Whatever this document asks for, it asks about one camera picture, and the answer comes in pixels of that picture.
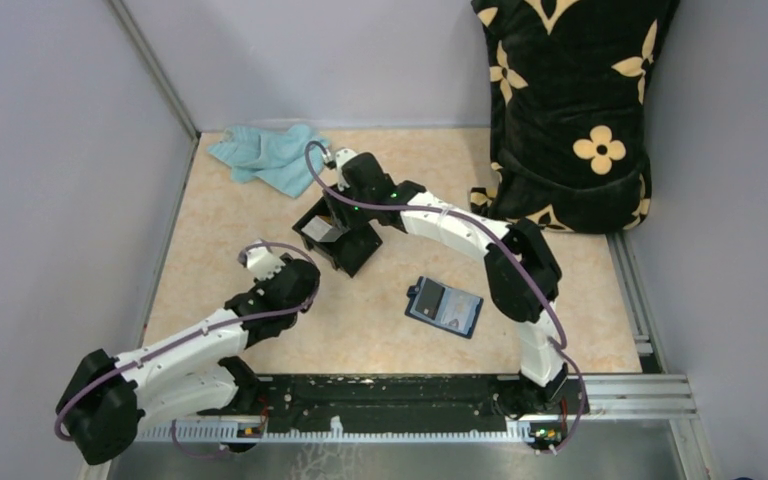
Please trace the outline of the grey credit card stack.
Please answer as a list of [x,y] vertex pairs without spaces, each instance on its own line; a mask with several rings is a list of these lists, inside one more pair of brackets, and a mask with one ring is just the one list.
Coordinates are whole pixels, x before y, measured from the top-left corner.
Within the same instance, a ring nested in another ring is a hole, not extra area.
[[312,241],[330,243],[338,240],[344,232],[334,224],[331,217],[314,215],[301,229],[302,233]]

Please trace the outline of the black plastic card box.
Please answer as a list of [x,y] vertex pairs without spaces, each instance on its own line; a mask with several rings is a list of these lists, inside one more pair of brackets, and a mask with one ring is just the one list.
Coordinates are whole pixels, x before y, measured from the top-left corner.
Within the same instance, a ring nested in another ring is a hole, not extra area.
[[322,255],[335,270],[345,272],[350,278],[361,270],[363,265],[375,254],[383,244],[383,240],[369,224],[343,231],[344,234],[335,242],[319,243],[312,241],[301,231],[302,226],[314,215],[331,217],[325,198],[320,198],[302,217],[295,222],[292,230],[297,233],[304,247]]

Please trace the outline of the blue leather card holder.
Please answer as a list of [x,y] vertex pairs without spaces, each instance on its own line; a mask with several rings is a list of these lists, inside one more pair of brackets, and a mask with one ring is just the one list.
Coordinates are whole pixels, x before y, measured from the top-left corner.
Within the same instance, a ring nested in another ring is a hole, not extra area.
[[471,339],[484,300],[470,292],[420,276],[406,296],[405,315],[461,338]]

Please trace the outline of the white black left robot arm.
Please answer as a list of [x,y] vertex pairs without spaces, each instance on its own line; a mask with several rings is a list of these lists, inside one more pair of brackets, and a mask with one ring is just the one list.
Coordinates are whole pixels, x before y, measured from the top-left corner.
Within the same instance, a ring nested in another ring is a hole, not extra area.
[[55,407],[55,436],[89,465],[123,453],[157,425],[196,413],[245,414],[259,380],[240,353],[278,337],[306,312],[320,285],[311,259],[270,255],[253,286],[203,320],[149,346],[78,363]]

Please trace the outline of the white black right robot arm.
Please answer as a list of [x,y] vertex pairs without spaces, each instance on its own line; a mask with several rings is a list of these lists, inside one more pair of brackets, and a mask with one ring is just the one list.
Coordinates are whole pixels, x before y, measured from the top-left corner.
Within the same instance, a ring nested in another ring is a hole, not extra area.
[[536,412],[562,398],[569,367],[562,357],[567,339],[554,309],[561,268],[532,221],[493,220],[460,209],[411,181],[394,183],[374,155],[313,142],[305,156],[338,176],[323,188],[335,226],[348,232],[372,221],[436,241],[483,264],[490,298],[518,325],[519,381],[511,399]]

